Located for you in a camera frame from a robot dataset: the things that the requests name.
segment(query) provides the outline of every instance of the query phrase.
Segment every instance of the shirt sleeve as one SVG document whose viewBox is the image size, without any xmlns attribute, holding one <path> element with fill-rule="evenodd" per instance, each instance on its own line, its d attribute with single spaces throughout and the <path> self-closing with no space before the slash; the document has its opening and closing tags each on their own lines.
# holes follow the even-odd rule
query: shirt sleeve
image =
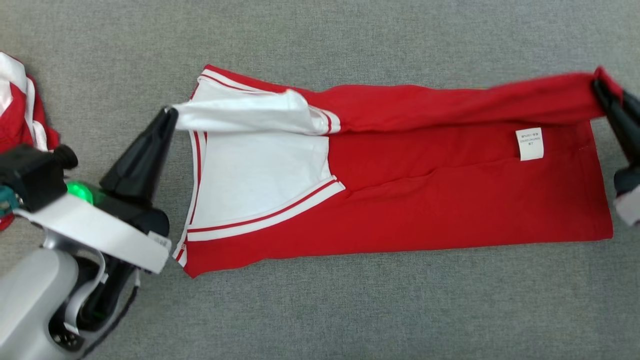
<svg viewBox="0 0 640 360">
<path fill-rule="evenodd" d="M 343 85 L 322 93 L 299 91 L 309 104 L 336 114 L 340 132 L 409 131 L 505 121 L 561 125 L 604 115 L 591 87 L 596 78 L 605 81 L 613 92 L 621 92 L 603 69 L 594 74 L 563 74 L 486 90 Z"/>
</svg>

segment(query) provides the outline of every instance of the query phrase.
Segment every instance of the folded clothing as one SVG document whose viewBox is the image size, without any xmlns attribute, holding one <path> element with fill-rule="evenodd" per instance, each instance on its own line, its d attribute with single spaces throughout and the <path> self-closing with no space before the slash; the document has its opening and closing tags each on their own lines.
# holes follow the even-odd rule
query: folded clothing
<svg viewBox="0 0 640 360">
<path fill-rule="evenodd" d="M 597 69 L 436 90 L 324 92 L 206 66 L 174 107 L 194 187 L 174 257 L 192 277 L 262 259 L 610 238 L 589 121 Z M 515 132 L 541 128 L 521 161 Z"/>
<path fill-rule="evenodd" d="M 59 142 L 57 132 L 46 123 L 35 81 L 21 62 L 0 53 L 0 152 L 21 143 L 47 151 Z M 0 230 L 12 220 L 13 215 L 0 218 Z"/>
</svg>

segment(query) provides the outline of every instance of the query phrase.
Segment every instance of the gray floor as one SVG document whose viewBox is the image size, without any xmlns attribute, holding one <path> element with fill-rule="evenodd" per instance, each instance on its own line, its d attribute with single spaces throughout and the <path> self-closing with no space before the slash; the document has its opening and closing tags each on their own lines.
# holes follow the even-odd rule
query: gray floor
<svg viewBox="0 0 640 360">
<path fill-rule="evenodd" d="M 483 87 L 598 64 L 640 94 L 637 0 L 0 1 L 0 49 L 96 182 L 207 63 L 277 83 Z M 609 198 L 624 159 L 593 123 Z M 157 204 L 177 239 L 191 188 L 178 134 Z M 637 359 L 640 241 L 264 261 L 145 276 L 92 359 Z M 38 244 L 0 234 L 0 274 Z"/>
</svg>

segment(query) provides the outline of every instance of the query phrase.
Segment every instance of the care label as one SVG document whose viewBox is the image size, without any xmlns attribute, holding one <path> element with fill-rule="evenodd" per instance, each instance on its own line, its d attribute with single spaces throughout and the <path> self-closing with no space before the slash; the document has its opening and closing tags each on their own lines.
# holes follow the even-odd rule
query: care label
<svg viewBox="0 0 640 360">
<path fill-rule="evenodd" d="M 520 147 L 520 161 L 540 159 L 545 154 L 542 130 L 539 127 L 516 131 Z"/>
<path fill-rule="evenodd" d="M 158 234 L 158 233 L 154 233 L 153 231 L 149 231 L 149 233 L 147 234 L 147 236 L 157 242 L 158 244 L 164 246 L 167 251 L 171 251 L 171 240 L 169 240 L 168 238 L 165 238 L 164 236 Z"/>
</svg>

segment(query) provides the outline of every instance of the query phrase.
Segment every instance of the red and white shirt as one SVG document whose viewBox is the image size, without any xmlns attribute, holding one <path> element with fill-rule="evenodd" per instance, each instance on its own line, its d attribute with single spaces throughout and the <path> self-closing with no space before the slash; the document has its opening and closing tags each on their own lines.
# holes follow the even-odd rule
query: red and white shirt
<svg viewBox="0 0 640 360">
<path fill-rule="evenodd" d="M 589 120 L 602 69 L 435 90 L 274 85 L 207 66 L 174 107 L 194 188 L 174 257 L 192 277 L 261 259 L 601 240 Z M 520 161 L 515 131 L 540 127 Z"/>
<path fill-rule="evenodd" d="M 47 126 L 35 81 L 24 65 L 0 52 L 0 152 L 21 143 L 47 151 L 58 146 L 59 137 Z M 0 230 L 12 220 L 13 215 L 0 218 Z"/>
</svg>

